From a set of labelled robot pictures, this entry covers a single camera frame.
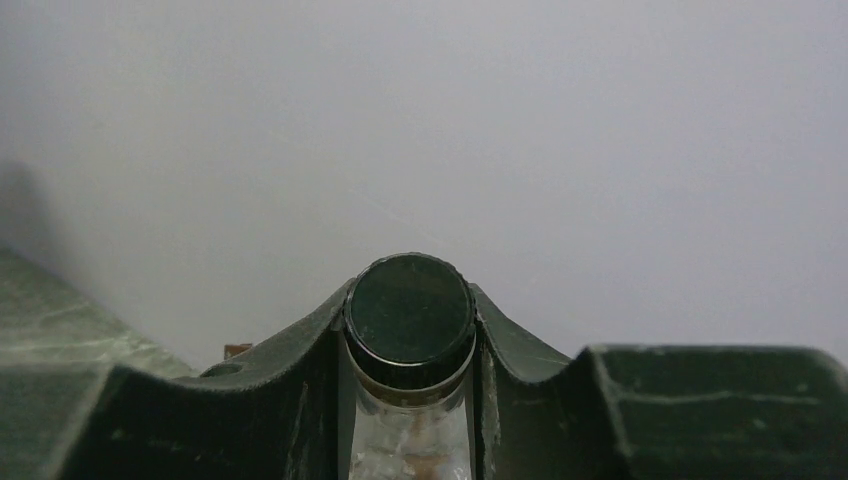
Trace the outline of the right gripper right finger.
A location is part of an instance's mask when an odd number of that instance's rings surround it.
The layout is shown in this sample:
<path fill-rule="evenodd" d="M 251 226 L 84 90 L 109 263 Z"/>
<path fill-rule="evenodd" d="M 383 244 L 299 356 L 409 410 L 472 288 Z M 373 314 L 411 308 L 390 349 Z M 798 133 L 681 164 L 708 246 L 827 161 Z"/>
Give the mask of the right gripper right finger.
<path fill-rule="evenodd" d="M 571 358 L 474 295 L 481 479 L 847 475 L 847 370 L 823 351 L 594 344 Z"/>

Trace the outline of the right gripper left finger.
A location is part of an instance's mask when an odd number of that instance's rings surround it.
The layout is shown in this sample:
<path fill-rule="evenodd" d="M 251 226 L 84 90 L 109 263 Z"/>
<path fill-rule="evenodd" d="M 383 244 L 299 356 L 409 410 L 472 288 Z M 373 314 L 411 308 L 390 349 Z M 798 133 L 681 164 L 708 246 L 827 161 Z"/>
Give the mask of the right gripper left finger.
<path fill-rule="evenodd" d="M 349 458 L 340 287 L 313 312 L 197 376 L 75 362 L 92 384 L 56 479 L 343 479 Z"/>

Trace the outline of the round clear glass bottle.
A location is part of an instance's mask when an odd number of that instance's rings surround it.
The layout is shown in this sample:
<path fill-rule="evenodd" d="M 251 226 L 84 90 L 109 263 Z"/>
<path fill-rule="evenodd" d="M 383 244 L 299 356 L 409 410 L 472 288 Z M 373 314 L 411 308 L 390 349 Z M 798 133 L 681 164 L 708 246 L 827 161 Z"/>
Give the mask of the round clear glass bottle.
<path fill-rule="evenodd" d="M 470 479 L 476 304 L 449 262 L 380 258 L 342 309 L 355 380 L 350 479 Z"/>

